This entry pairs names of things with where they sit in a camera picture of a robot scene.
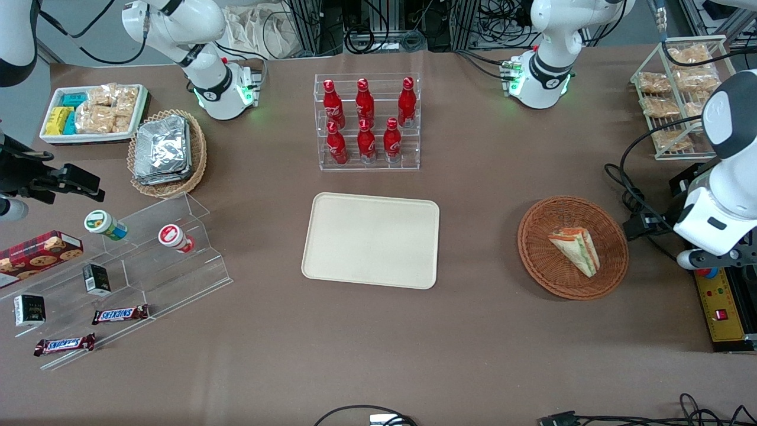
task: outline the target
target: aluminum foil package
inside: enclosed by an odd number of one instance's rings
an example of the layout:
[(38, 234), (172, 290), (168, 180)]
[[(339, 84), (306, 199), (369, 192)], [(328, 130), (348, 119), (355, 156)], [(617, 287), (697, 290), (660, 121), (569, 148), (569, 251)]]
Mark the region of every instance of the aluminum foil package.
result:
[(134, 149), (134, 178), (142, 185), (185, 180), (192, 175), (189, 123), (170, 115), (139, 127)]

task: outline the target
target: white tray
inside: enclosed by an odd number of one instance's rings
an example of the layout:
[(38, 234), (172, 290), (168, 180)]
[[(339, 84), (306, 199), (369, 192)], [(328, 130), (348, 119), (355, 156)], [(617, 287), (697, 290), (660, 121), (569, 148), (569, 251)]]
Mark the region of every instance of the white tray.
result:
[(433, 201), (320, 193), (310, 212), (302, 273), (427, 290), (436, 282), (438, 241)]
[(39, 129), (39, 138), (49, 143), (50, 145), (89, 145), (93, 143), (128, 142), (128, 139), (130, 139), (134, 132), (137, 131), (139, 121), (141, 121), (142, 119), (142, 112), (145, 110), (148, 91), (142, 84), (122, 84), (121, 86), (136, 87), (137, 89), (139, 89), (139, 94), (137, 95), (137, 103), (134, 106), (134, 112), (132, 113), (132, 122), (126, 132), (76, 135), (46, 135), (45, 125), (50, 119), (52, 109), (54, 107), (60, 106), (61, 98), (63, 97), (63, 95), (67, 95), (69, 93), (84, 93), (87, 90), (93, 89), (97, 86), (62, 87), (60, 89), (56, 89), (52, 94), (52, 100), (50, 101), (50, 105), (48, 105), (48, 110), (45, 114), (45, 120), (42, 122), (42, 128)]

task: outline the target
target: red cookie box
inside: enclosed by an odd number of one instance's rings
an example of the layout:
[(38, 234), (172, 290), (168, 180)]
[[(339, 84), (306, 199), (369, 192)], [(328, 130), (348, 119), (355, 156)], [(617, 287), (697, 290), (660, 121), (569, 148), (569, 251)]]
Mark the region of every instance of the red cookie box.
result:
[(82, 240), (51, 230), (0, 251), (0, 288), (25, 280), (84, 253)]

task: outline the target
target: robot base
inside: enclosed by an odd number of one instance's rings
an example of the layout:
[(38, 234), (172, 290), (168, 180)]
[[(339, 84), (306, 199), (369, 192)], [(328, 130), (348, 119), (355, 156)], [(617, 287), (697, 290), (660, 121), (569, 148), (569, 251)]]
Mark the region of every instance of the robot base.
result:
[(244, 112), (245, 109), (257, 104), (259, 91), (253, 89), (254, 82), (250, 68), (240, 67), (233, 62), (229, 62), (226, 66), (232, 72), (232, 83), (218, 100), (203, 99), (195, 90), (200, 106), (216, 120), (231, 120)]
[(557, 79), (548, 81), (548, 86), (552, 82), (554, 86), (552, 89), (545, 89), (541, 81), (537, 80), (531, 72), (530, 62), (534, 55), (535, 52), (530, 50), (523, 55), (512, 57), (510, 63), (515, 67), (519, 66), (519, 72), (517, 70), (513, 72), (512, 68), (500, 67), (500, 74), (503, 77), (515, 77), (514, 80), (503, 81), (502, 86), (506, 94), (517, 98), (523, 105), (534, 109), (545, 109), (555, 105), (560, 96), (568, 90), (570, 76), (562, 82)]

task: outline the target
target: snickers bar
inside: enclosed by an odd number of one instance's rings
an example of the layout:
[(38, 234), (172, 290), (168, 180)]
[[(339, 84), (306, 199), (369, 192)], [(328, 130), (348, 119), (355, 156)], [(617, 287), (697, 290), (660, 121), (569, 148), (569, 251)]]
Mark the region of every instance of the snickers bar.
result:
[(56, 352), (65, 352), (67, 350), (87, 349), (93, 350), (95, 348), (95, 334), (84, 337), (77, 337), (76, 339), (63, 339), (63, 340), (45, 340), (42, 339), (37, 343), (34, 348), (34, 356), (50, 355)]
[(131, 308), (111, 309), (110, 311), (95, 311), (95, 319), (92, 325), (101, 322), (127, 321), (132, 319), (144, 319), (150, 315), (147, 305), (133, 306)]

